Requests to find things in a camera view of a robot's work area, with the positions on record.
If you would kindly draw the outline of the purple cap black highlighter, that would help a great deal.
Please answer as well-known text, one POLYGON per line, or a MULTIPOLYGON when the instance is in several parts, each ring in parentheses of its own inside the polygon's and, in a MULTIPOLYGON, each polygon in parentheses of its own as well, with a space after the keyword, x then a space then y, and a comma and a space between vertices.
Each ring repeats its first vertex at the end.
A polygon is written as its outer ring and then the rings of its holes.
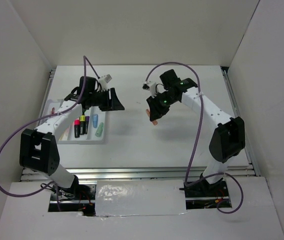
POLYGON ((85 134, 88 134, 88 129, 89 129, 89 116, 85 116, 85 134))

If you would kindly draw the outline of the small mint green highlighter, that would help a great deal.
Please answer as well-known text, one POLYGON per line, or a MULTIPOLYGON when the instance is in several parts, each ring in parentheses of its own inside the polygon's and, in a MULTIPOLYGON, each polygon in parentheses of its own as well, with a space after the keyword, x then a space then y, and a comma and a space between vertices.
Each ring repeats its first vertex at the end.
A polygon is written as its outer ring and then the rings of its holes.
POLYGON ((96 129, 95 136, 98 137, 98 138, 101 137, 103 130, 104 130, 104 123, 101 122, 96 129))

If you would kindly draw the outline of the yellow cap black highlighter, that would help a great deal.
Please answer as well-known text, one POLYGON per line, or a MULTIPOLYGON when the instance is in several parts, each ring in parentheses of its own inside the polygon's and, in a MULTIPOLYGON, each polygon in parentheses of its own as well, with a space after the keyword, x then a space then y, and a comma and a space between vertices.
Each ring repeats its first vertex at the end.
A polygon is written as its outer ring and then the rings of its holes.
POLYGON ((80 135, 84 135, 86 129, 86 116, 81 115, 79 120, 80 120, 80 135))

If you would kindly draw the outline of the pink cap black highlighter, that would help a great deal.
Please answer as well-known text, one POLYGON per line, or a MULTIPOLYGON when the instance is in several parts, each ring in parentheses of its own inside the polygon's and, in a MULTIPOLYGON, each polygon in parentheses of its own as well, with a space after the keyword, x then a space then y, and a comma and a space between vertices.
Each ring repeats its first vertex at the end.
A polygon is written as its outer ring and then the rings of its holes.
POLYGON ((76 119, 74 121, 74 136, 75 138, 79 138, 80 137, 80 120, 79 119, 76 119))

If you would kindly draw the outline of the pink pastel highlighter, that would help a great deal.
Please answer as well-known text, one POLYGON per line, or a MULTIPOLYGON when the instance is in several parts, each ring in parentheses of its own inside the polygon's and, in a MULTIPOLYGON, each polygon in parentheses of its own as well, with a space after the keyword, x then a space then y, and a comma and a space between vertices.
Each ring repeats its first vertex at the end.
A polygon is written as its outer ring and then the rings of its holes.
POLYGON ((69 138, 69 132, 72 126, 68 126, 68 128, 62 133, 61 137, 59 138, 59 141, 67 141, 69 138))

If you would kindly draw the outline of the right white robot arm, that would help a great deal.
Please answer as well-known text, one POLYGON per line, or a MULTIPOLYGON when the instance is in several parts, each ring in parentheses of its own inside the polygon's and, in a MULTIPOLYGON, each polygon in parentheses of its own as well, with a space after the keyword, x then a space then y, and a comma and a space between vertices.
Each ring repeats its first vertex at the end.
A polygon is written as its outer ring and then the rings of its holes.
POLYGON ((229 161, 245 148, 244 120, 221 110, 200 91, 199 84, 190 78, 179 78, 172 69, 163 73, 160 79, 163 92, 158 92, 157 83, 149 80, 142 87, 151 94, 146 100, 151 122, 165 116, 171 105, 180 102, 200 115, 200 125, 206 124, 210 128, 209 159, 200 177, 200 190, 205 196, 211 196, 217 191, 229 161))

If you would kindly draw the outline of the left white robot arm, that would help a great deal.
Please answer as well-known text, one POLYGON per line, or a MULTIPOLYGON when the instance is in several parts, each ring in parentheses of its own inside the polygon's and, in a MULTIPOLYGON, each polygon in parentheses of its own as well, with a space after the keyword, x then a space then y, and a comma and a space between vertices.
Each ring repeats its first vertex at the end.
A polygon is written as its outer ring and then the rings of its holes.
POLYGON ((79 86, 64 98, 54 116, 21 134, 20 165, 54 181, 70 200, 80 195, 79 180, 60 164, 58 140, 69 125, 91 107, 98 107, 103 112, 125 109, 115 89, 107 87, 111 79, 108 74, 99 79, 82 76, 79 86))

